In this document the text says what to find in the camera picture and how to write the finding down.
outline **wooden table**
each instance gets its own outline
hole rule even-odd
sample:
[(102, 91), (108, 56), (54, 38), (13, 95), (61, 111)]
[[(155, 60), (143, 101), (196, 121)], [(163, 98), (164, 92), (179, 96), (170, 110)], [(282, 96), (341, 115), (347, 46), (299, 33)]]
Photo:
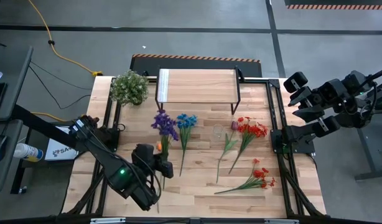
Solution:
[[(111, 77), (96, 77), (91, 94), (87, 114), (103, 119), (106, 100), (109, 93)], [(165, 190), (157, 206), (152, 206), (148, 212), (143, 212), (130, 199), (123, 199), (108, 188), (104, 209), (104, 216), (121, 217), (228, 217), (228, 218), (282, 218), (286, 217), (284, 199), (279, 177), (276, 155), (272, 152), (269, 136), (258, 138), (251, 142), (241, 155), (234, 170), (229, 175), (240, 144), (236, 144), (232, 151), (224, 156), (220, 164), (220, 178), (216, 184), (217, 162), (223, 152), (224, 138), (213, 138), (213, 126), (221, 124), (230, 133), (231, 121), (240, 116), (250, 116), (253, 121), (271, 129), (271, 118), (268, 111), (266, 87), (261, 84), (240, 84), (241, 103), (234, 116), (228, 109), (229, 105), (176, 103), (165, 106), (167, 113), (175, 118), (181, 113), (195, 114), (198, 124), (192, 130), (191, 140), (185, 155), (182, 176), (179, 177), (182, 150), (180, 142), (173, 142), (169, 149), (169, 160), (174, 166), (174, 177), (166, 179)], [(281, 87), (283, 102), (289, 102), (289, 93)], [(277, 109), (277, 99), (273, 89), (273, 100)], [(121, 133), (118, 154), (131, 161), (131, 151), (137, 143), (156, 145), (159, 141), (158, 132), (151, 128), (156, 114), (155, 85), (149, 86), (149, 98), (140, 106), (124, 106), (121, 110), (119, 123), (126, 125)], [(292, 115), (296, 107), (285, 107), (287, 123), (289, 125), (303, 125), (300, 118)], [(325, 213), (319, 179), (311, 158), (304, 154), (294, 155), (299, 185), (316, 208)], [(268, 189), (240, 190), (228, 194), (214, 195), (215, 192), (237, 187), (244, 183), (251, 173), (252, 159), (259, 159), (259, 168), (265, 167), (269, 175), (277, 183)], [(75, 161), (67, 197), (63, 211), (70, 210), (82, 197), (90, 185), (95, 159), (86, 153)], [(296, 211), (293, 190), (290, 190), (292, 207)]]

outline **small white flowers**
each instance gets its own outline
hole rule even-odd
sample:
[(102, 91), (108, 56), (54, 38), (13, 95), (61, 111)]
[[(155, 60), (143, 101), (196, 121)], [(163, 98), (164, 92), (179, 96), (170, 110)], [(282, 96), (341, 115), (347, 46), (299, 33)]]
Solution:
[(111, 99), (121, 105), (140, 104), (147, 99), (148, 79), (129, 70), (116, 77), (111, 85)]

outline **orange object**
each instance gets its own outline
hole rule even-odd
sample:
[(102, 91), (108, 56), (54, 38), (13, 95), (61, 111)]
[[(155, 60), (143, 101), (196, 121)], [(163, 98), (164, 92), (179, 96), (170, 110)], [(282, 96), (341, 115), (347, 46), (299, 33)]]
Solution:
[(159, 152), (162, 152), (162, 144), (159, 142), (156, 144), (156, 149), (159, 151)]

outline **yellow extension cord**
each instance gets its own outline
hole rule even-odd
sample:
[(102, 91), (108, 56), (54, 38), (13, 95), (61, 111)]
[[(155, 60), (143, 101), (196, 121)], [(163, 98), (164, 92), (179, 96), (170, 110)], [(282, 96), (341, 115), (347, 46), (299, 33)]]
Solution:
[(60, 118), (58, 118), (58, 117), (56, 117), (56, 116), (54, 116), (54, 115), (48, 114), (48, 113), (41, 113), (41, 112), (31, 112), (31, 113), (34, 114), (34, 115), (44, 115), (44, 116), (48, 116), (48, 117), (50, 117), (50, 118), (53, 118), (53, 119), (56, 120), (56, 121), (66, 122), (66, 121), (64, 121), (63, 119), (60, 119)]
[[(43, 22), (44, 26), (45, 26), (46, 29), (47, 29), (47, 33), (49, 34), (49, 40), (50, 40), (50, 41), (53, 41), (52, 34), (50, 33), (49, 27), (47, 26), (47, 24), (46, 24), (46, 22), (45, 22), (45, 20), (44, 20), (44, 18), (43, 18), (43, 16), (42, 16), (42, 14), (39, 12), (39, 10), (36, 8), (36, 6), (34, 5), (34, 3), (32, 3), (31, 0), (28, 0), (28, 1), (29, 1), (29, 3), (32, 5), (32, 7), (36, 10), (36, 12), (38, 13), (39, 17), (42, 19), (42, 22)], [(101, 71), (99, 71), (99, 72), (91, 71), (89, 68), (87, 68), (86, 66), (82, 65), (81, 63), (76, 62), (76, 61), (74, 61), (74, 60), (71, 60), (71, 59), (69, 59), (69, 58), (66, 58), (66, 57), (61, 56), (61, 55), (58, 54), (57, 51), (55, 50), (55, 48), (54, 48), (54, 44), (53, 44), (53, 43), (51, 43), (50, 46), (51, 46), (53, 52), (56, 54), (57, 57), (59, 57), (59, 58), (61, 58), (61, 59), (64, 59), (64, 60), (66, 60), (66, 61), (68, 61), (68, 62), (74, 63), (75, 65), (78, 65), (79, 67), (81, 67), (81, 68), (85, 69), (86, 71), (90, 72), (94, 77), (96, 77), (97, 75), (102, 75), (103, 72), (101, 72)]]

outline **purple bud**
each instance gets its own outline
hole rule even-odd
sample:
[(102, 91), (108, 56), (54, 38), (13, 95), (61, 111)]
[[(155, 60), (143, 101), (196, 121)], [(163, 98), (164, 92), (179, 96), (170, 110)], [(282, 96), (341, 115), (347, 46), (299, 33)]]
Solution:
[(231, 122), (231, 130), (236, 131), (238, 129), (238, 122)]

